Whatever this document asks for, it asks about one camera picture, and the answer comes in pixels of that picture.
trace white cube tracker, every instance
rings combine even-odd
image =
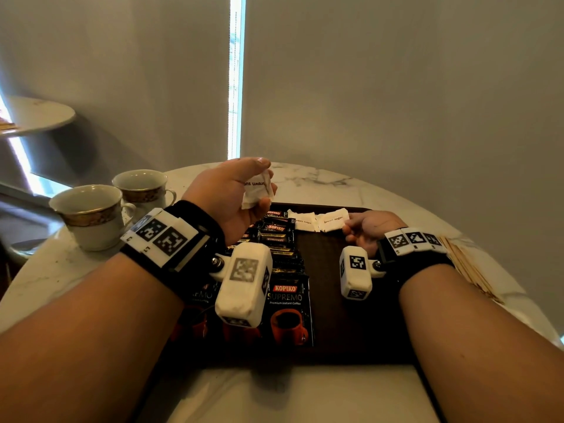
[[[346,246],[339,258],[341,294],[349,300],[362,301],[372,291],[372,278],[384,277],[386,272],[375,270],[368,253],[359,246]]]
[[[229,325],[256,328],[262,319],[272,255],[263,244],[243,242],[231,256],[219,256],[225,265],[210,273],[222,282],[215,300],[215,313]]]

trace wrist-mounted device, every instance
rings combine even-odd
[[[215,253],[225,248],[219,224],[185,200],[151,210],[121,240],[125,242],[123,254],[185,302],[194,290],[194,279],[207,277],[213,271]]]
[[[364,300],[372,291],[372,278],[387,277],[398,284],[398,289],[416,273],[436,264],[454,264],[447,249],[431,233],[418,228],[400,228],[378,240],[375,259],[359,246],[347,246],[339,259],[341,294],[344,298]]]

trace right hand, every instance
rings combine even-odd
[[[368,257],[372,258],[378,250],[377,241],[384,238],[384,234],[407,227],[407,224],[393,212],[366,211],[349,214],[345,221],[343,233],[349,245],[364,248]]]

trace white teacup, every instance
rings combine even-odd
[[[83,185],[63,191],[49,200],[65,221],[74,240],[86,251],[111,248],[132,223],[135,205],[121,203],[120,189],[111,185]],[[122,208],[130,210],[130,220],[124,224]]]
[[[123,192],[123,200],[137,206],[133,222],[142,219],[151,209],[166,207],[166,192],[171,192],[173,201],[176,193],[165,188],[169,177],[159,171],[151,169],[137,169],[116,175],[112,184]]]

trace left hand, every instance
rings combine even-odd
[[[261,199],[251,209],[241,209],[245,193],[243,184],[269,167],[270,161],[262,157],[228,160],[198,175],[182,199],[198,205],[215,219],[225,234],[225,244],[232,245],[270,209],[268,197]],[[272,178],[273,172],[269,169],[268,173]],[[278,186],[272,183],[275,194],[277,189]]]

